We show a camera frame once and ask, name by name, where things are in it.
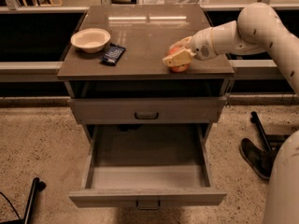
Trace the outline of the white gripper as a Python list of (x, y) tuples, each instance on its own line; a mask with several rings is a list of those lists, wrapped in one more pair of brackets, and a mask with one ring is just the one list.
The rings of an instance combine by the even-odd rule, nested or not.
[(179, 67), (188, 64), (193, 57), (205, 61), (217, 56), (212, 43), (211, 27), (197, 32), (192, 37), (188, 36), (180, 39), (169, 48), (168, 54), (163, 58), (163, 63), (168, 67)]

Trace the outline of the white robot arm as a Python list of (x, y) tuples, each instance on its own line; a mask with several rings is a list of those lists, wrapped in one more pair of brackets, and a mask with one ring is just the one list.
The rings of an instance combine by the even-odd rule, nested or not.
[[(186, 68), (224, 53), (267, 52), (295, 93), (299, 94), (299, 38), (265, 3), (244, 7), (235, 21), (209, 27), (173, 44), (163, 62), (171, 70)], [(299, 132), (281, 147), (263, 151), (243, 139), (240, 153), (251, 168), (269, 181), (263, 224), (299, 224)]]

